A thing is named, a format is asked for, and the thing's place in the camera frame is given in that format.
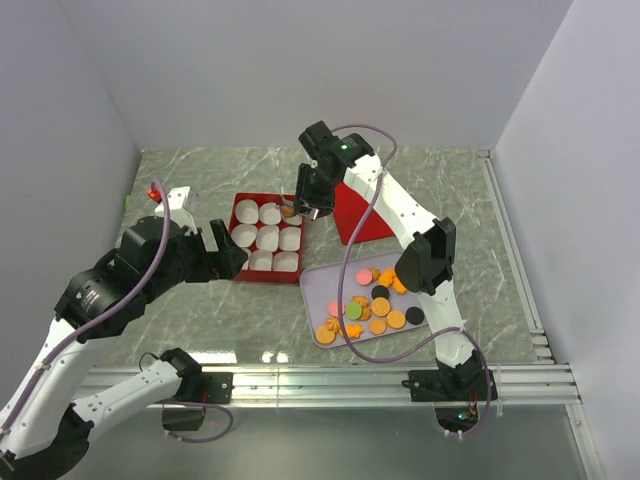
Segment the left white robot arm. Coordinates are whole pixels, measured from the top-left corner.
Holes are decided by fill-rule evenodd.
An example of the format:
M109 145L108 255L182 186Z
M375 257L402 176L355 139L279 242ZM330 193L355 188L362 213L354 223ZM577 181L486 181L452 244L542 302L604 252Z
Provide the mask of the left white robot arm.
M2 409L3 478L60 478L100 437L153 404L198 413L227 410L232 375L206 373L179 348L99 393L78 394L101 355L152 302L182 283L231 280L247 262L222 220L211 222L216 247L206 248L193 217L192 188L154 183L149 194L154 212L70 280L40 352Z

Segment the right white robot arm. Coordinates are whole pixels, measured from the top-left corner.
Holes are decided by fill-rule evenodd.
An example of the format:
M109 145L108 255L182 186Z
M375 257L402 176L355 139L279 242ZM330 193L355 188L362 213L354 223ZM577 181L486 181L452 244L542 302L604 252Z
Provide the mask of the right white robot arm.
M413 370L403 387L416 402L497 399L497 387L478 342L457 305L453 266L456 226L422 207L388 172L387 159L357 133L340 138L319 121L298 138L309 162L298 169L293 210L310 220L333 213L335 190L344 184L376 212L398 240L395 265L401 284L414 293L432 329L420 344L435 345L436 369Z

